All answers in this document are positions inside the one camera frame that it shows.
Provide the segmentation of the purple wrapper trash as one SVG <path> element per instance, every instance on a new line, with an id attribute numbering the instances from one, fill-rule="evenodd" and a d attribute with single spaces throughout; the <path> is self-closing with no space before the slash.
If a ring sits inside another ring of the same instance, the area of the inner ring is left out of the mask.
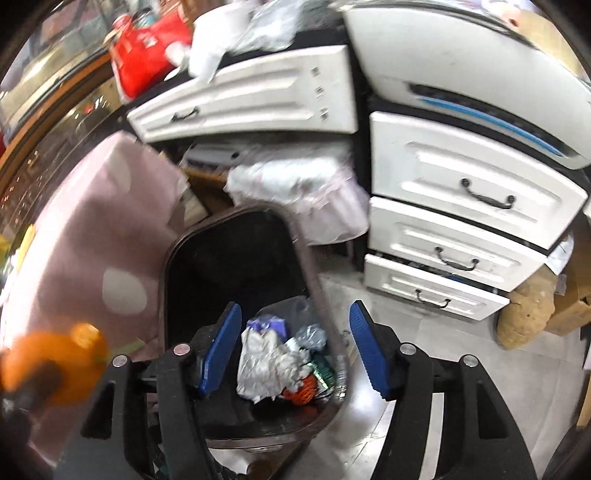
<path id="1" fill-rule="evenodd" d="M 267 330 L 273 330 L 283 342 L 286 342 L 290 337 L 287 321 L 272 314 L 263 314 L 249 319 L 249 321 L 246 322 L 246 327 L 259 334 L 263 334 L 263 332 L 266 332 Z"/>

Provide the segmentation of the orange foam net trash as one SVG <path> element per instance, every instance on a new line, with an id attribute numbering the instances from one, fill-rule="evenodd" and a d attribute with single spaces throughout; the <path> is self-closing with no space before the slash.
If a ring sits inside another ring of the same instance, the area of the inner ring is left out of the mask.
<path id="1" fill-rule="evenodd" d="M 318 393 L 318 380 L 314 374 L 310 374 L 301 380 L 300 387 L 294 392 L 288 389 L 283 390 L 283 399 L 290 401 L 295 406 L 307 405 L 311 400 L 315 398 Z"/>

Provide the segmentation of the white bottom stack drawer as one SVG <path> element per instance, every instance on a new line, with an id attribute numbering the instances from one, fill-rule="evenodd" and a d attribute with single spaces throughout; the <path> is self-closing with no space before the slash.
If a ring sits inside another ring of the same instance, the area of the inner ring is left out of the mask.
<path id="1" fill-rule="evenodd" d="M 473 321 L 509 304 L 506 296 L 376 255 L 365 257 L 363 275 L 370 289 Z"/>

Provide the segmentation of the white stack drawer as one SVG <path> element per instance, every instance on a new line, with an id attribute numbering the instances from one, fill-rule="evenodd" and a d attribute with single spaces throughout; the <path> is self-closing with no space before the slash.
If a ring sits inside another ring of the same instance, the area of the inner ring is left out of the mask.
<path id="1" fill-rule="evenodd" d="M 373 192 L 455 215 L 550 249 L 588 199 L 549 166 L 497 141 L 374 112 Z"/>
<path id="2" fill-rule="evenodd" d="M 546 256 L 503 236 L 423 208 L 370 199 L 370 249 L 510 292 Z"/>
<path id="3" fill-rule="evenodd" d="M 370 289 L 473 321 L 509 304 L 506 296 L 376 255 L 365 257 L 363 275 Z"/>

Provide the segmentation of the white middle stack drawer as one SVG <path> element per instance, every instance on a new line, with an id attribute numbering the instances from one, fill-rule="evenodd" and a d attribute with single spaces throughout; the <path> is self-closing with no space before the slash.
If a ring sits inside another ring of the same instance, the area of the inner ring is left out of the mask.
<path id="1" fill-rule="evenodd" d="M 370 249 L 510 292 L 546 256 L 503 236 L 423 208 L 370 199 Z"/>

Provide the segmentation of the brown stuffed sack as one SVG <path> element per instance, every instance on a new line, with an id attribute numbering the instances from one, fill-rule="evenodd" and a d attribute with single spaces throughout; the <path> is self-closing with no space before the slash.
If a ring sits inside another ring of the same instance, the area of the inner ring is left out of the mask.
<path id="1" fill-rule="evenodd" d="M 496 336 L 507 350 L 525 346 L 547 326 L 555 312 L 554 293 L 558 276 L 542 265 L 509 294 L 509 304 L 499 315 Z"/>

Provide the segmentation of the white lace cloth bundle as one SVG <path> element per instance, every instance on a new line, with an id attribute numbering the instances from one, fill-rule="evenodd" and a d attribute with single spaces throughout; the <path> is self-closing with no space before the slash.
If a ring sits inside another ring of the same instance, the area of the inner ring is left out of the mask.
<path id="1" fill-rule="evenodd" d="M 280 205 L 294 216 L 310 245 L 346 242 L 370 228 L 369 195 L 353 169 L 334 157 L 239 165 L 229 170 L 224 190 L 236 205 Z"/>

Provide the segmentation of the orange blurred object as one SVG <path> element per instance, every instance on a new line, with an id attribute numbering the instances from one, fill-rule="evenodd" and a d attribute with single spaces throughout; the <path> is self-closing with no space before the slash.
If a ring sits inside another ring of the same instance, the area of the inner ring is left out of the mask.
<path id="1" fill-rule="evenodd" d="M 81 403 L 103 375 L 108 354 L 105 336 L 89 323 L 76 323 L 67 333 L 35 330 L 2 351 L 1 385 L 15 393 L 39 378 L 49 387 L 51 406 Z"/>

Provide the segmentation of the pink polka dot tablecloth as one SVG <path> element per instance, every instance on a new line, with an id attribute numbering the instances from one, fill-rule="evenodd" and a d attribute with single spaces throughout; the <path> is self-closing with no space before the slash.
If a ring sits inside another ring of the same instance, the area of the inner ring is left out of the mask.
<path id="1" fill-rule="evenodd" d="M 186 179 L 126 132 L 100 142 L 50 198 L 1 315 L 1 344 L 31 331 L 96 327 L 110 350 L 160 354 L 159 279 Z"/>

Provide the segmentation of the white top stack drawer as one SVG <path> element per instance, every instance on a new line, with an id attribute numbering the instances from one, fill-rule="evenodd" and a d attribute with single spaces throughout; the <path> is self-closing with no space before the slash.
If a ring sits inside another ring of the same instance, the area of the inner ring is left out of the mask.
<path id="1" fill-rule="evenodd" d="M 588 199 L 549 166 L 497 141 L 374 112 L 373 192 L 455 215 L 550 249 Z"/>

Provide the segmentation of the white upper left drawer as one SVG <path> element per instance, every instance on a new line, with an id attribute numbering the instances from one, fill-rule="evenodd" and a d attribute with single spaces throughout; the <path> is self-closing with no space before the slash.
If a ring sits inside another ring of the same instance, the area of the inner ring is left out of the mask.
<path id="1" fill-rule="evenodd" d="M 358 131 L 348 47 L 274 53 L 184 82 L 132 109 L 145 143 L 237 132 Z"/>

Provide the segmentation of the white printer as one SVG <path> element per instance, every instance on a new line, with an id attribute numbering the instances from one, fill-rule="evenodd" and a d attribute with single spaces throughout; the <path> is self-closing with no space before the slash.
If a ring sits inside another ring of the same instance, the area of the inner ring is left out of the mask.
<path id="1" fill-rule="evenodd" d="M 590 164 L 590 86 L 502 21 L 434 2 L 346 8 L 376 94 L 481 125 L 571 170 Z"/>

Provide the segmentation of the red tote bag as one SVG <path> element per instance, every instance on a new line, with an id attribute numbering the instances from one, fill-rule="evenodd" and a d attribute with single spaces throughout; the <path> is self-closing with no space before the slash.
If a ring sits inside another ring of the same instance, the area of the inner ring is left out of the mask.
<path id="1" fill-rule="evenodd" d="M 191 34 L 180 6 L 157 17 L 144 7 L 115 18 L 103 44 L 108 48 L 118 93 L 124 103 L 136 99 L 174 69 L 166 48 L 190 46 Z"/>

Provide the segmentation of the white paper cup stack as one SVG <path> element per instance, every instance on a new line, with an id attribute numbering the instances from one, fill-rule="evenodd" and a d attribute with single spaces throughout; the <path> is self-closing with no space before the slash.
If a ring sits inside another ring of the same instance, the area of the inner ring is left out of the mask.
<path id="1" fill-rule="evenodd" d="M 193 23 L 188 74 L 198 83 L 214 78 L 221 58 L 235 46 L 250 22 L 252 6 L 236 1 L 199 16 Z"/>

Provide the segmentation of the clear crumpled plastic bag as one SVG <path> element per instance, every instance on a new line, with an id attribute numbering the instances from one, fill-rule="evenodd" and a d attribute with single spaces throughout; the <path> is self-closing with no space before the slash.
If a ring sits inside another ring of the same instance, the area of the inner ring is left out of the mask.
<path id="1" fill-rule="evenodd" d="M 256 7 L 245 32 L 230 48 L 231 52 L 245 54 L 287 49 L 307 24 L 308 4 L 310 2 L 303 0 L 276 0 Z"/>

